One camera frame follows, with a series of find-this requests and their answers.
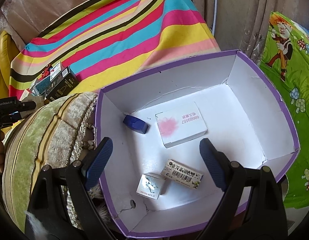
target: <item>blue mushroom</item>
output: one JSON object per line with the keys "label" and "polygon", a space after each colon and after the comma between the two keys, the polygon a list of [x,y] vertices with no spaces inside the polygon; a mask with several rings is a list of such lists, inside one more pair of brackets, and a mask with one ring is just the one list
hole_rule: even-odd
{"label": "blue mushroom", "polygon": [[306,54],[309,54],[309,44],[306,44],[306,45],[305,45],[305,48],[306,48],[305,53],[306,53]]}
{"label": "blue mushroom", "polygon": [[292,98],[292,100],[291,100],[292,105],[294,103],[294,100],[297,100],[299,98],[299,96],[300,96],[300,94],[299,94],[298,89],[296,87],[293,88],[293,90],[291,90],[291,92],[290,92],[290,97]]}

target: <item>cartoon print fabric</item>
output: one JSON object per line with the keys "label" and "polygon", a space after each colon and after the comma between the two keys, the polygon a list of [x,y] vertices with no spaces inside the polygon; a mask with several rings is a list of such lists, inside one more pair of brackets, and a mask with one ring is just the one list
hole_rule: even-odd
{"label": "cartoon print fabric", "polygon": [[309,31],[272,12],[259,67],[286,103],[300,140],[300,153],[286,174],[285,207],[309,206]]}

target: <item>white cable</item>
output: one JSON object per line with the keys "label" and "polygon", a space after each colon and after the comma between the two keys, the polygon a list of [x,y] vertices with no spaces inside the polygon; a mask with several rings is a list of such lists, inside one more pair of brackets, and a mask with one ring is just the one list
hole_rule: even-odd
{"label": "white cable", "polygon": [[213,16],[213,26],[212,26],[212,35],[214,36],[214,32],[216,30],[216,3],[218,0],[215,0],[215,11]]}

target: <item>cartoon boy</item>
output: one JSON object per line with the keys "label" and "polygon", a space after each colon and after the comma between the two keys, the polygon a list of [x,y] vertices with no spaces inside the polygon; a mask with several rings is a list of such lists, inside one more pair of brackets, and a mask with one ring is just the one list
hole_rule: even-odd
{"label": "cartoon boy", "polygon": [[[280,59],[281,61],[281,80],[283,82],[286,81],[286,73],[287,73],[287,62],[291,59],[293,47],[290,40],[290,32],[292,31],[292,26],[281,16],[277,14],[273,14],[270,17],[270,25],[272,26],[271,37],[273,40],[277,42],[278,53],[273,56],[270,62],[266,63],[266,65],[272,68],[273,63]],[[277,31],[274,28],[274,25],[277,25],[279,29],[279,35],[277,35]]]}

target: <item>human hand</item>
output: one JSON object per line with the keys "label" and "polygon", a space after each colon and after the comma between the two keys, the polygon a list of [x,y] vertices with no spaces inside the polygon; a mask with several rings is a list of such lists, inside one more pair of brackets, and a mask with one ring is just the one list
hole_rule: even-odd
{"label": "human hand", "polygon": [[277,31],[273,28],[273,29],[271,30],[271,37],[272,37],[272,38],[275,38],[276,35],[277,35]]}
{"label": "human hand", "polygon": [[4,172],[5,167],[5,147],[2,140],[5,138],[4,132],[0,131],[0,173]]}
{"label": "human hand", "polygon": [[277,42],[277,47],[279,50],[282,50],[282,51],[284,50],[284,46],[282,43]]}

